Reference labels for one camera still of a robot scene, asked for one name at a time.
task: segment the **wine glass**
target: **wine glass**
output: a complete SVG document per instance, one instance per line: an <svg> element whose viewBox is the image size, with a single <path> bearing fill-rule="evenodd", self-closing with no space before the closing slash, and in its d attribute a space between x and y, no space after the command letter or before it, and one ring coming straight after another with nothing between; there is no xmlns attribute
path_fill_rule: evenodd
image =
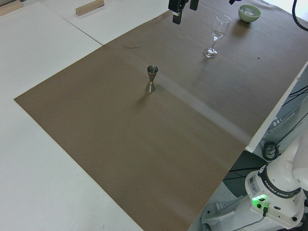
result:
<svg viewBox="0 0 308 231"><path fill-rule="evenodd" d="M218 39L222 39L225 36L228 30L229 24L230 24L230 18L228 16L224 14L220 14L216 17L212 25L212 31L213 31L212 36L213 36L214 41L213 41L213 45L211 48L207 48L204 50L204 55L206 57L209 57L209 58L216 57L217 50L214 49L215 42Z"/></svg>

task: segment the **bowl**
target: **bowl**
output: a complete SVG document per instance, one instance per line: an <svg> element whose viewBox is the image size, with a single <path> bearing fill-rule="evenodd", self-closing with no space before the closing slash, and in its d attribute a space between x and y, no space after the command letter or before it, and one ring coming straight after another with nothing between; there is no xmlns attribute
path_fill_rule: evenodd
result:
<svg viewBox="0 0 308 231"><path fill-rule="evenodd" d="M261 11L252 5L242 5L239 8L239 17L246 23L251 23L261 16Z"/></svg>

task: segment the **jigger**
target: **jigger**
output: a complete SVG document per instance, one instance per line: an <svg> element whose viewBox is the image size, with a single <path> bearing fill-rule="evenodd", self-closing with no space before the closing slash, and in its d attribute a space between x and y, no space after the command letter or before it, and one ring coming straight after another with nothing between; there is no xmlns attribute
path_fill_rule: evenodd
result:
<svg viewBox="0 0 308 231"><path fill-rule="evenodd" d="M148 85L146 86L145 89L147 90L147 92L151 93L151 92L155 91L153 80L154 80L154 78L155 78L159 69L158 69L158 66L156 66L156 65L149 65L147 67L147 70L148 70L148 75L149 75L150 81L149 81L149 83L148 83Z"/></svg>

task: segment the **brown paper sheet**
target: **brown paper sheet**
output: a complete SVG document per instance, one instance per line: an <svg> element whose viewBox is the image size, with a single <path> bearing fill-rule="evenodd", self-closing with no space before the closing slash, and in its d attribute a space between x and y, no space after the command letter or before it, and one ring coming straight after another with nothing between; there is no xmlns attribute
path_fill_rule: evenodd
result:
<svg viewBox="0 0 308 231"><path fill-rule="evenodd" d="M256 22L225 0L186 7L179 26L167 12L15 100L145 231L187 230L308 59L290 14L245 4ZM232 22L207 59L220 13Z"/></svg>

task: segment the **jigger base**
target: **jigger base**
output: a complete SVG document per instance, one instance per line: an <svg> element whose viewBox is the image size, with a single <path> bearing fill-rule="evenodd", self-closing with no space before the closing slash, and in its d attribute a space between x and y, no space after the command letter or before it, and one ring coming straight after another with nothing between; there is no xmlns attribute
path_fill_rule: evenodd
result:
<svg viewBox="0 0 308 231"><path fill-rule="evenodd" d="M153 91L155 91L154 83L149 82L145 89L148 93L152 93Z"/></svg>

